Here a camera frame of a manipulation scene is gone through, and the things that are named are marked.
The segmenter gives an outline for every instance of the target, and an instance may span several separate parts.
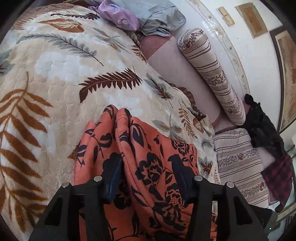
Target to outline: gray garment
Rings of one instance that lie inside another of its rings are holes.
[[[168,0],[109,0],[110,3],[133,12],[140,31],[148,35],[169,36],[186,22],[184,15]]]

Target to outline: metal screw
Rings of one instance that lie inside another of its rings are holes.
[[[100,181],[102,181],[102,179],[103,179],[103,178],[102,178],[101,176],[95,176],[95,177],[94,177],[94,181],[95,181],[95,182],[100,182]]]
[[[229,188],[234,188],[234,184],[233,184],[232,182],[228,182],[226,185],[227,185],[227,187],[229,187]]]
[[[68,183],[68,182],[63,182],[63,183],[62,183],[62,187],[63,187],[63,188],[66,188],[67,186],[69,186],[69,183]]]
[[[200,176],[200,175],[196,175],[196,176],[194,177],[194,180],[200,182],[200,181],[202,181],[202,176]]]

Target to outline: cream fleece blanket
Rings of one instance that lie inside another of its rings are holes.
[[[73,182],[84,128],[109,104],[194,144],[200,173],[220,183],[207,116],[121,29],[71,4],[29,9],[0,46],[0,212],[19,240],[61,183]]]

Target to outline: picture frame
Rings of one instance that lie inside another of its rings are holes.
[[[253,3],[245,3],[235,7],[244,19],[253,38],[268,32],[267,27]]]
[[[284,26],[270,31],[279,64],[281,107],[278,132],[282,133],[296,120],[296,45]]]

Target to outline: purple floral cloth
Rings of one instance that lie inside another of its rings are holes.
[[[112,21],[121,29],[130,31],[139,30],[139,21],[131,11],[114,4],[109,4],[107,0],[103,0],[97,7],[90,6],[89,8],[98,12],[102,18]]]

